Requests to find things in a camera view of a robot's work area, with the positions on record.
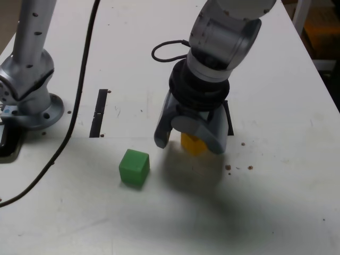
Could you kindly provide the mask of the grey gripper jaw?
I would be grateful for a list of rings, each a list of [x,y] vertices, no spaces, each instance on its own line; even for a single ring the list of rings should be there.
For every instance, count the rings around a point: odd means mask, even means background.
[[[168,91],[160,113],[160,117],[154,133],[154,141],[157,147],[164,149],[168,142],[172,127],[172,119],[180,115],[180,104]]]
[[[228,120],[225,107],[220,105],[212,110],[214,116],[209,123],[177,116],[172,119],[172,127],[203,141],[213,154],[223,154],[226,150],[228,136]]]

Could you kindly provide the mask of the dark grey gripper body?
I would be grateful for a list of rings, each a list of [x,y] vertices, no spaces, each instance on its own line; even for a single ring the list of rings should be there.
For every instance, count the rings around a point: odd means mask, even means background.
[[[190,119],[202,121],[202,122],[205,122],[205,123],[209,123],[214,116],[213,111],[199,112],[199,111],[188,108],[188,107],[181,105],[181,104],[178,104],[176,106],[176,111],[178,112],[178,114],[180,116],[186,116]]]

